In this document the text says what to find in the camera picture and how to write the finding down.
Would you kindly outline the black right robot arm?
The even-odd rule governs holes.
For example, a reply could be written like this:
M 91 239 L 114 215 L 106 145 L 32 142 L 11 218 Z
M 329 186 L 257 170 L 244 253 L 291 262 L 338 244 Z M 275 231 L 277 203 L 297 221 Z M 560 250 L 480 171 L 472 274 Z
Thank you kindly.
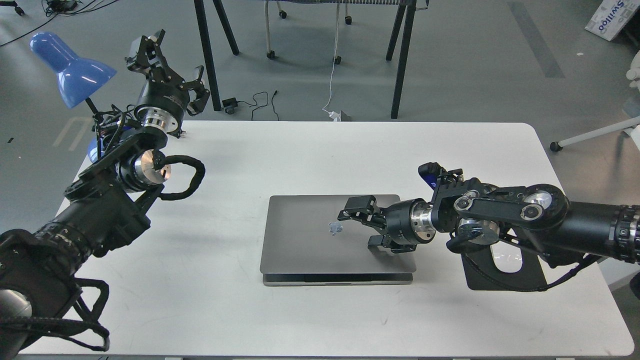
M 418 167 L 431 187 L 422 198 L 379 207 L 372 194 L 347 199 L 339 221 L 376 230 L 369 246 L 407 253 L 449 234 L 472 290 L 544 292 L 612 258 L 639 262 L 638 205 L 572 202 L 556 186 L 498 187 L 437 162 Z

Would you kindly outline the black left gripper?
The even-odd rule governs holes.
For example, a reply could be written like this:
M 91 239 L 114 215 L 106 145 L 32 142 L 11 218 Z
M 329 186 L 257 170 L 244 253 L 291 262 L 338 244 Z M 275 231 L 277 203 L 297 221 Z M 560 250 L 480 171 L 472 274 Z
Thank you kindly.
M 152 36 L 140 36 L 132 42 L 130 54 L 125 58 L 126 68 L 145 75 L 146 79 L 134 110 L 135 117 L 139 120 L 142 120 L 150 109 L 161 109 L 177 121 L 182 121 L 185 112 L 190 116 L 201 114 L 210 99 L 211 93 L 202 80 L 205 66 L 196 66 L 195 79 L 190 81 L 185 81 L 169 68 L 160 49 L 165 34 L 166 31 L 161 29 Z M 194 100 L 190 100 L 190 91 L 195 94 Z

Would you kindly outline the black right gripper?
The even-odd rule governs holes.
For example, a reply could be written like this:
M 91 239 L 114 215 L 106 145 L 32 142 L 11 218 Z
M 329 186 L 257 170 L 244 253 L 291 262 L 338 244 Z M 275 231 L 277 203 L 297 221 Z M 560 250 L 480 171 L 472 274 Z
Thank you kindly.
M 411 199 L 393 203 L 381 210 L 374 195 L 353 196 L 347 199 L 337 219 L 354 220 L 368 227 L 385 227 L 384 234 L 371 235 L 367 245 L 390 249 L 394 254 L 409 253 L 426 243 L 426 236 L 414 230 L 412 219 L 415 207 L 422 211 L 425 205 L 423 199 Z

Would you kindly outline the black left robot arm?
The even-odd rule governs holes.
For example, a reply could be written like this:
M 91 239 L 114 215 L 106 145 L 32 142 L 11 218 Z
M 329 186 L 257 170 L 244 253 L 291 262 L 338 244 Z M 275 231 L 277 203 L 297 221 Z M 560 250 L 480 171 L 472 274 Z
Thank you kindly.
M 109 296 L 103 280 L 78 278 L 91 256 L 131 244 L 151 225 L 156 199 L 192 196 L 205 165 L 187 155 L 164 155 L 168 136 L 181 136 L 185 114 L 204 111 L 210 91 L 203 66 L 186 81 L 169 67 L 161 49 L 164 30 L 132 43 L 128 70 L 145 76 L 137 105 L 98 111 L 90 96 L 115 75 L 99 61 L 79 57 L 52 32 L 36 33 L 30 49 L 57 75 L 70 109 L 86 102 L 93 112 L 96 148 L 89 167 L 64 192 L 69 206 L 36 232 L 21 228 L 1 235 L 1 358 L 11 360 L 41 337 L 74 342 L 87 330 L 103 344 L 109 331 L 99 323 Z

